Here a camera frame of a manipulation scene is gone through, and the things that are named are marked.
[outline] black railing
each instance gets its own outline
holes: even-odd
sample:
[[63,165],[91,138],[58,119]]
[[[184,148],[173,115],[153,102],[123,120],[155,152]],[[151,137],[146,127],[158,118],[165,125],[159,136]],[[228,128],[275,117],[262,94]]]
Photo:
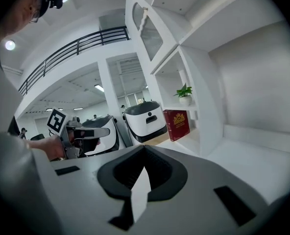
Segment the black railing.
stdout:
[[28,90],[39,79],[44,77],[52,68],[61,62],[70,59],[75,55],[79,55],[89,48],[123,40],[129,40],[126,32],[126,26],[100,30],[76,39],[46,58],[45,61],[43,61],[24,81],[24,83],[19,88],[19,92],[22,95],[26,95]]

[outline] book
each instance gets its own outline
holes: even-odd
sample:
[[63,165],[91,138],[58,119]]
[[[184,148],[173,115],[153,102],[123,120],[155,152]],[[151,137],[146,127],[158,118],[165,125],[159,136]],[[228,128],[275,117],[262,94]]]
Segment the book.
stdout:
[[164,116],[171,141],[176,141],[190,133],[186,111],[164,110]]

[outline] white ceiling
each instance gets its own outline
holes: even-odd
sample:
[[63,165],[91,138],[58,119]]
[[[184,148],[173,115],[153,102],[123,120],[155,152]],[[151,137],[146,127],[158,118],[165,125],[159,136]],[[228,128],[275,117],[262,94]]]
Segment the white ceiling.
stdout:
[[[118,65],[121,68],[121,76],[127,94],[145,89],[146,81],[137,57],[113,61],[108,63],[108,66],[117,97],[124,96]],[[106,86],[100,80],[97,64],[93,64],[89,71],[64,81],[58,88],[43,96],[25,113],[24,117],[47,117],[49,112],[46,112],[46,109],[52,107],[73,110],[101,103],[106,98],[103,92],[95,88],[96,84],[104,88]]]
[[[1,63],[19,69],[24,59],[35,47],[62,27],[81,18],[96,18],[109,11],[125,7],[125,0],[68,0],[59,10],[48,9],[37,23],[31,23],[17,34],[7,37],[0,45]],[[12,39],[16,43],[14,51],[4,48],[4,43]]]

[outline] hand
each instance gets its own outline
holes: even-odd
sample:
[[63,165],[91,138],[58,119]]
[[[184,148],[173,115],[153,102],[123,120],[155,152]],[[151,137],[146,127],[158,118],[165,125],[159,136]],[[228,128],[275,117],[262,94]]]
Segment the hand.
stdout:
[[24,142],[28,143],[30,148],[45,151],[49,160],[64,158],[65,156],[63,145],[57,135],[37,141],[24,140]]

